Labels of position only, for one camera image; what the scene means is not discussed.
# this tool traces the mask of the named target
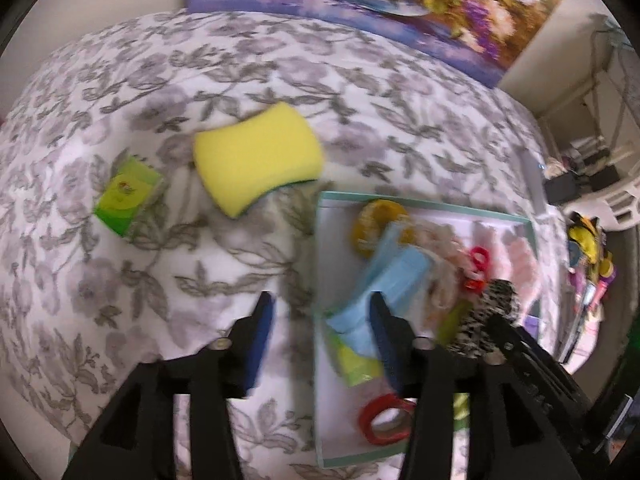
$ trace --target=green sticky notes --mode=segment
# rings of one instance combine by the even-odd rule
[[[377,359],[362,357],[349,348],[337,333],[329,332],[329,341],[334,347],[338,373],[347,386],[357,386],[376,377],[382,377],[384,368]]]
[[[94,214],[116,234],[131,238],[136,220],[160,196],[164,187],[161,173],[130,156],[107,185]]]

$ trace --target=bed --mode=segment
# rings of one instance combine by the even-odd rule
[[[324,174],[231,220],[198,180],[192,135],[278,101],[318,134]],[[531,217],[543,273],[540,343],[551,350],[564,222],[557,212],[533,218],[520,147],[542,158],[536,121],[508,95],[353,28],[259,12],[175,12],[89,34],[46,60],[0,130],[2,370],[79,445],[137,362],[196,351],[271,290],[276,321],[260,385],[231,404],[246,477],[395,478],[398,457],[316,466],[310,277],[318,193],[398,194]],[[170,183],[132,243],[91,213],[129,155]],[[186,477],[184,403],[178,420]]]

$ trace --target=pink cloth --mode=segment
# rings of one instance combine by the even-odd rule
[[[516,238],[508,245],[507,252],[513,267],[511,283],[520,298],[520,323],[522,323],[540,294],[542,286],[540,268],[526,238]]]
[[[488,278],[511,281],[512,267],[507,247],[494,228],[487,229],[486,249],[491,255]]]

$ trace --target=yellow object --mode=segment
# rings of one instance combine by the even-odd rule
[[[376,245],[386,226],[391,222],[403,220],[409,220],[409,213],[399,203],[384,199],[369,202],[364,206],[353,225],[351,243],[356,251],[369,258],[376,250]],[[398,242],[414,244],[414,230],[411,227],[404,229]]]
[[[384,374],[382,362],[356,354],[345,345],[340,336],[332,331],[328,336],[334,347],[338,373],[347,383],[347,386],[357,386],[376,377],[382,377]]]
[[[578,225],[581,224],[583,227],[587,228],[593,236],[598,236],[598,229],[593,224],[593,221],[586,216],[578,215],[575,223]]]
[[[603,278],[610,278],[613,275],[615,267],[613,266],[613,254],[607,252],[607,255],[601,260],[598,272]]]
[[[456,393],[453,395],[453,420],[454,431],[467,426],[466,419],[470,415],[469,394]]]
[[[580,250],[587,256],[591,265],[598,262],[598,242],[596,237],[581,225],[569,227],[569,238],[580,245]]]
[[[324,163],[311,127],[286,103],[197,134],[193,159],[205,188],[231,218],[272,189],[319,178]]]

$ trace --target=yellow sponge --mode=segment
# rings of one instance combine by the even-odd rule
[[[305,118],[286,103],[197,134],[193,159],[204,186],[231,218],[272,189],[319,178],[324,163]]]

